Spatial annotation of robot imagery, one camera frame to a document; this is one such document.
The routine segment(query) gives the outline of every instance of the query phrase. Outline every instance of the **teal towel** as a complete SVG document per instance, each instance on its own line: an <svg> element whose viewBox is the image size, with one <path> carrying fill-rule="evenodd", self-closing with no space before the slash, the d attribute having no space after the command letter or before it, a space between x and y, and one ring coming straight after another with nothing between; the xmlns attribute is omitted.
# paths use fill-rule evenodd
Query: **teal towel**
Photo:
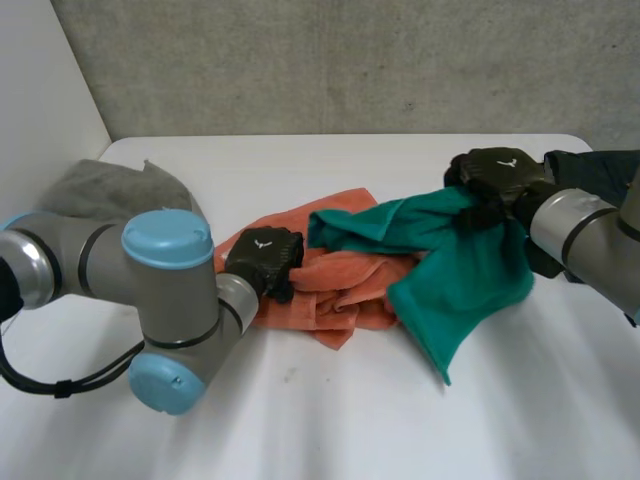
<svg viewBox="0 0 640 480"><path fill-rule="evenodd" d="M480 232L454 229L453 217L474 204L465 190L450 187L356 214L322 210L309 220L309 247L430 252L387 293L398 318L447 385L451 359L471 330L492 313L524 300L533 287L525 232L515 221Z"/></svg>

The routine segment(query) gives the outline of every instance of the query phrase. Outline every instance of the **light blue joint cap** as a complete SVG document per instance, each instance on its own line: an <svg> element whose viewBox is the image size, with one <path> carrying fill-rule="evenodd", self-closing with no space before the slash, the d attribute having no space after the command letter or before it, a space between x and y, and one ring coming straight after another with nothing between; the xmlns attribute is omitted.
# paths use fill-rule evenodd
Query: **light blue joint cap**
<svg viewBox="0 0 640 480"><path fill-rule="evenodd" d="M21 218L26 217L27 215L31 215L32 213L37 213L37 212L26 212L26 213L21 213L19 215L14 215L13 217L11 217L9 220L7 220L4 223L0 223L0 232L2 230L6 230L7 228L9 228L11 226L12 223L17 222L18 220L20 220Z"/></svg>
<svg viewBox="0 0 640 480"><path fill-rule="evenodd" d="M206 390L202 380L187 367L156 353L140 353L133 358L129 386L146 406L169 415L188 412Z"/></svg>
<svg viewBox="0 0 640 480"><path fill-rule="evenodd" d="M122 248L134 260L163 270L197 267L213 256L207 222L187 210L154 210L129 220Z"/></svg>

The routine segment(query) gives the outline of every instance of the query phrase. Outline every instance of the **gray concrete wall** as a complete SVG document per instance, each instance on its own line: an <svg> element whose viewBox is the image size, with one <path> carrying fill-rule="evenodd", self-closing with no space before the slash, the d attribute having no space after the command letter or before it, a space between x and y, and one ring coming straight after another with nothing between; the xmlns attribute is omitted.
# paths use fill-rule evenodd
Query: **gray concrete wall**
<svg viewBox="0 0 640 480"><path fill-rule="evenodd" d="M640 147L639 0L53 0L114 139L558 132Z"/></svg>

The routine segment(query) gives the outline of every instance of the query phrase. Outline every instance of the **cloth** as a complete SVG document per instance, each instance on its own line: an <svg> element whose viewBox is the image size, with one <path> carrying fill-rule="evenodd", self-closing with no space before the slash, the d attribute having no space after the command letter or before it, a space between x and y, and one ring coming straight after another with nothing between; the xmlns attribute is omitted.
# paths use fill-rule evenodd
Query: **cloth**
<svg viewBox="0 0 640 480"><path fill-rule="evenodd" d="M311 202L288 212L261 218L246 228L285 227L306 238L309 215L314 210L340 208L356 213L376 205L364 188L348 190ZM240 236L238 232L216 248L217 272L224 256ZM357 252L328 253L305 248L302 267L292 269L293 300L284 305L263 298L254 325L306 330L317 340L338 349L356 327L386 329L396 317L384 308L387 287L402 279L416 265L411 256L383 256Z"/></svg>
<svg viewBox="0 0 640 480"><path fill-rule="evenodd" d="M142 171L81 160L36 205L36 210L105 222L126 221L161 208L191 210L202 216L189 190L148 160Z"/></svg>
<svg viewBox="0 0 640 480"><path fill-rule="evenodd" d="M569 153L560 150L544 156L545 172L556 185L579 188L620 208L640 166L640 150ZM571 272L567 280L583 283Z"/></svg>
<svg viewBox="0 0 640 480"><path fill-rule="evenodd" d="M475 203L462 188L450 187L357 214L318 211L309 223L310 247L386 255L430 252L389 287L388 295L447 385L449 364L464 338L484 318L522 301L533 287L519 224L472 233L453 228L453 217Z"/></svg>

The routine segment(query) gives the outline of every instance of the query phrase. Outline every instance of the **table surface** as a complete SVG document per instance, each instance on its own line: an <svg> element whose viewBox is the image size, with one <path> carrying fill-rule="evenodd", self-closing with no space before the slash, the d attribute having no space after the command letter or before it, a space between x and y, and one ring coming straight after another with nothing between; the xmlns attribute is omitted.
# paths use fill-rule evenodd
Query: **table surface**
<svg viewBox="0 0 640 480"><path fill-rule="evenodd" d="M378 201L441 187L475 147L585 151L564 135L133 138L102 160L149 159L181 179L216 242L252 220L340 190ZM23 312L15 366L78 378L141 338L135 310L69 296ZM0 478L627 479L640 475L640 339L589 287L536 278L485 320L445 388L401 327L357 330L338 352L251 329L189 414L139 403L126 377L67 400L0 385Z"/></svg>

